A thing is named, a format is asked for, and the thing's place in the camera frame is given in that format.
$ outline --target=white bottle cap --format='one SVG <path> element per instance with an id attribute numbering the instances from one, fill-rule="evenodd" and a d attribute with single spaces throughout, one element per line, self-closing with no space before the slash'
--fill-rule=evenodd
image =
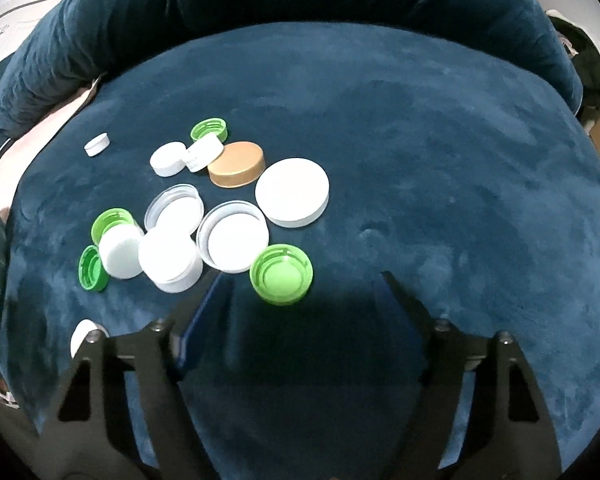
<path id="1" fill-rule="evenodd" d="M 184 169 L 182 157 L 187 151 L 183 142 L 169 142 L 154 151 L 149 164 L 158 176 L 172 176 Z"/>
<path id="2" fill-rule="evenodd" d="M 287 158 L 267 168 L 256 184 L 256 202 L 280 227 L 314 222 L 329 202 L 329 178 L 306 158 Z"/>
<path id="3" fill-rule="evenodd" d="M 102 235 L 98 252 L 102 267 L 119 280 L 128 280 L 142 272 L 138 261 L 140 241 L 144 237 L 137 225 L 119 224 Z"/>
<path id="4" fill-rule="evenodd" d="M 255 205 L 233 200 L 213 208 L 200 222 L 196 244 L 202 259 L 223 272 L 249 270 L 269 245 L 267 221 Z"/>
<path id="5" fill-rule="evenodd" d="M 109 136 L 107 134 L 100 134 L 84 145 L 84 151 L 89 156 L 96 156 L 98 153 L 103 152 L 108 145 Z"/>
<path id="6" fill-rule="evenodd" d="M 91 319 L 83 319 L 78 325 L 75 327 L 74 334 L 71 336 L 71 342 L 69 344 L 69 349 L 71 351 L 71 359 L 73 359 L 80 348 L 80 345 L 84 341 L 84 338 L 87 337 L 87 334 L 93 330 L 102 330 L 106 337 L 109 337 L 109 333 L 104 329 L 103 326 L 94 323 Z"/>
<path id="7" fill-rule="evenodd" d="M 204 170 L 224 151 L 224 144 L 218 136 L 207 134 L 194 142 L 182 156 L 191 173 Z"/>
<path id="8" fill-rule="evenodd" d="M 183 231 L 154 227 L 142 239 L 138 258 L 144 273 L 165 292 L 186 290 L 202 274 L 198 249 Z"/>

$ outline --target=bottle cap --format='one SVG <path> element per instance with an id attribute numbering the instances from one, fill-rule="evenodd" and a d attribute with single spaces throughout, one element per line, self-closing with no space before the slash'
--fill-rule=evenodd
<path id="1" fill-rule="evenodd" d="M 202 275 L 196 244 L 182 231 L 151 229 L 140 243 L 138 258 L 144 273 L 165 292 L 186 290 Z"/>
<path id="2" fill-rule="evenodd" d="M 104 290 L 109 283 L 109 275 L 102 267 L 98 248 L 94 245 L 88 246 L 80 256 L 78 280 L 84 290 L 94 290 L 95 292 Z"/>
<path id="3" fill-rule="evenodd" d="M 122 209 L 121 207 L 107 209 L 94 220 L 91 226 L 91 240 L 97 246 L 100 243 L 102 235 L 113 226 L 135 223 L 133 215 L 126 209 Z"/>
<path id="4" fill-rule="evenodd" d="M 129 280 L 142 272 L 138 247 L 144 233 L 135 224 L 119 224 L 108 229 L 100 240 L 98 252 L 102 267 L 119 280 Z"/>
<path id="5" fill-rule="evenodd" d="M 183 142 L 169 142 L 154 151 L 149 164 L 158 176 L 173 176 L 184 169 L 182 157 L 187 151 Z"/>
<path id="6" fill-rule="evenodd" d="M 220 142 L 225 142 L 227 138 L 226 121 L 219 117 L 205 119 L 196 124 L 191 131 L 191 139 L 196 142 L 202 139 L 206 134 L 215 134 Z"/>
<path id="7" fill-rule="evenodd" d="M 314 268 L 299 248 L 276 244 L 267 247 L 256 258 L 249 277 L 264 301 L 285 306 L 304 297 L 313 281 Z"/>
<path id="8" fill-rule="evenodd" d="M 297 228 L 314 222 L 329 202 L 329 178 L 306 158 L 286 158 L 266 169 L 256 184 L 256 202 L 280 227 Z"/>
<path id="9" fill-rule="evenodd" d="M 96 156 L 100 152 L 103 152 L 109 145 L 109 136 L 107 134 L 100 134 L 94 137 L 84 145 L 84 151 L 89 156 Z"/>
<path id="10" fill-rule="evenodd" d="M 196 245 L 205 263 L 228 273 L 245 272 L 269 244 L 262 211 L 233 200 L 213 208 L 200 222 Z"/>
<path id="11" fill-rule="evenodd" d="M 80 348 L 80 345 L 82 345 L 84 338 L 87 337 L 87 334 L 93 330 L 100 330 L 105 337 L 109 337 L 109 333 L 107 333 L 102 325 L 94 323 L 91 319 L 83 319 L 75 327 L 74 334 L 71 336 L 71 342 L 69 345 L 71 359 L 73 359 L 78 353 L 78 349 Z"/>
<path id="12" fill-rule="evenodd" d="M 194 142 L 182 156 L 191 173 L 204 170 L 216 158 L 218 158 L 224 145 L 215 135 L 207 135 Z"/>
<path id="13" fill-rule="evenodd" d="M 253 142 L 232 142 L 206 168 L 211 182 L 218 187 L 246 186 L 264 171 L 264 154 L 262 148 Z"/>

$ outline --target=large white lid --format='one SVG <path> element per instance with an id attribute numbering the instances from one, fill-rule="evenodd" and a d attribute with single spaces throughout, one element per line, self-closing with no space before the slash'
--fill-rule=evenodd
<path id="1" fill-rule="evenodd" d="M 128 280 L 142 272 L 138 249 L 144 233 L 134 224 L 119 224 L 108 229 L 98 244 L 102 267 L 119 280 Z"/>
<path id="2" fill-rule="evenodd" d="M 315 221 L 329 200 L 329 178 L 306 158 L 286 158 L 269 166 L 256 184 L 256 202 L 274 224 L 302 227 Z"/>
<path id="3" fill-rule="evenodd" d="M 197 257 L 194 241 L 183 231 L 156 226 L 142 238 L 138 259 L 154 283 L 169 283 L 182 276 Z"/>
<path id="4" fill-rule="evenodd" d="M 182 157 L 186 151 L 183 142 L 169 142 L 154 151 L 149 164 L 159 176 L 175 175 L 184 168 Z"/>

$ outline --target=white plastic lid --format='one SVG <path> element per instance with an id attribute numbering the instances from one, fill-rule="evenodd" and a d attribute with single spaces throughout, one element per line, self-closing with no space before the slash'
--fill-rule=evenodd
<path id="1" fill-rule="evenodd" d="M 167 204 L 158 216 L 156 227 L 177 229 L 192 235 L 205 213 L 202 200 L 194 196 L 177 198 Z"/>
<path id="2" fill-rule="evenodd" d="M 274 224 L 302 227 L 315 221 L 329 201 L 329 178 L 306 158 L 287 158 L 269 166 L 256 184 L 256 202 Z"/>
<path id="3" fill-rule="evenodd" d="M 205 135 L 194 142 L 182 156 L 191 173 L 204 170 L 224 151 L 224 144 L 216 135 Z"/>
<path id="4" fill-rule="evenodd" d="M 137 225 L 119 224 L 102 235 L 98 252 L 102 267 L 113 278 L 128 280 L 142 272 L 138 260 L 140 241 L 144 237 Z"/>
<path id="5" fill-rule="evenodd" d="M 84 145 L 84 151 L 87 152 L 87 155 L 89 156 L 96 156 L 107 148 L 109 142 L 109 136 L 107 134 L 100 134 Z"/>
<path id="6" fill-rule="evenodd" d="M 218 269 L 249 269 L 269 244 L 269 230 L 256 217 L 236 213 L 219 221 L 209 233 L 207 250 Z"/>
<path id="7" fill-rule="evenodd" d="M 245 272 L 269 245 L 267 220 L 250 202 L 222 203 L 200 222 L 196 245 L 207 265 L 233 274 Z"/>
<path id="8" fill-rule="evenodd" d="M 80 345 L 84 341 L 84 338 L 87 337 L 87 334 L 92 330 L 102 330 L 104 335 L 109 337 L 109 333 L 107 333 L 103 326 L 94 323 L 91 319 L 83 319 L 75 327 L 74 334 L 71 336 L 71 342 L 69 344 L 71 359 L 75 357 L 78 352 L 78 348 L 80 348 Z"/>
<path id="9" fill-rule="evenodd" d="M 140 266 L 154 283 L 179 279 L 197 256 L 196 245 L 188 234 L 160 226 L 142 238 L 138 251 Z"/>
<path id="10" fill-rule="evenodd" d="M 154 151 L 149 164 L 159 176 L 172 176 L 183 170 L 182 157 L 187 151 L 183 142 L 169 142 Z"/>

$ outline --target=plastic lid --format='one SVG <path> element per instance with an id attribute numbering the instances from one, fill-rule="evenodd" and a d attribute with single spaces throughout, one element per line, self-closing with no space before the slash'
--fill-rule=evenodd
<path id="1" fill-rule="evenodd" d="M 74 334 L 71 336 L 70 351 L 72 359 L 78 353 L 78 349 L 80 348 L 80 345 L 82 345 L 84 338 L 87 337 L 87 334 L 93 330 L 102 330 L 104 335 L 109 337 L 109 333 L 107 333 L 102 325 L 94 323 L 91 319 L 83 319 L 75 327 Z"/>
<path id="2" fill-rule="evenodd" d="M 329 178 L 315 162 L 287 158 L 276 162 L 256 184 L 256 202 L 274 224 L 302 227 L 315 221 L 329 201 Z"/>
<path id="3" fill-rule="evenodd" d="M 202 139 L 202 137 L 210 133 L 215 134 L 220 142 L 225 142 L 228 135 L 225 120 L 219 117 L 212 117 L 210 119 L 200 121 L 193 127 L 191 131 L 191 139 L 195 142 L 196 140 Z"/>
<path id="4" fill-rule="evenodd" d="M 225 202 L 203 218 L 196 244 L 211 267 L 234 274 L 245 272 L 269 244 L 267 220 L 250 202 Z"/>
<path id="5" fill-rule="evenodd" d="M 115 225 L 102 235 L 98 251 L 110 276 L 129 280 L 142 272 L 138 247 L 143 236 L 142 229 L 135 224 Z"/>
<path id="6" fill-rule="evenodd" d="M 266 165 L 262 148 L 253 142 L 232 142 L 208 165 L 211 182 L 219 187 L 234 188 L 254 182 Z"/>
<path id="7" fill-rule="evenodd" d="M 220 269 L 248 269 L 269 241 L 269 231 L 247 213 L 219 221 L 209 233 L 209 256 Z"/>
<path id="8" fill-rule="evenodd" d="M 78 280 L 84 290 L 96 292 L 103 290 L 109 283 L 109 275 L 103 269 L 98 248 L 94 245 L 88 246 L 80 256 Z"/>
<path id="9" fill-rule="evenodd" d="M 142 238 L 138 259 L 152 282 L 169 283 L 187 272 L 197 254 L 188 234 L 156 226 Z"/>
<path id="10" fill-rule="evenodd" d="M 198 190 L 191 184 L 177 184 L 153 199 L 144 214 L 144 227 L 158 224 L 192 235 L 205 214 L 205 205 Z"/>
<path id="11" fill-rule="evenodd" d="M 301 300 L 314 279 L 309 257 L 292 245 L 267 247 L 249 272 L 251 285 L 267 303 L 290 305 Z"/>
<path id="12" fill-rule="evenodd" d="M 120 224 L 135 224 L 133 215 L 126 209 L 114 207 L 98 215 L 91 226 L 91 240 L 95 245 L 100 243 L 102 235 L 113 226 Z"/>
<path id="13" fill-rule="evenodd" d="M 109 136 L 107 134 L 100 134 L 94 137 L 84 145 L 84 151 L 89 156 L 96 156 L 100 152 L 103 152 L 109 145 Z"/>
<path id="14" fill-rule="evenodd" d="M 204 170 L 224 150 L 224 145 L 215 135 L 202 137 L 194 142 L 182 156 L 191 173 Z"/>
<path id="15" fill-rule="evenodd" d="M 182 142 L 169 142 L 154 151 L 149 164 L 158 176 L 172 176 L 184 168 L 182 157 L 187 147 Z"/>

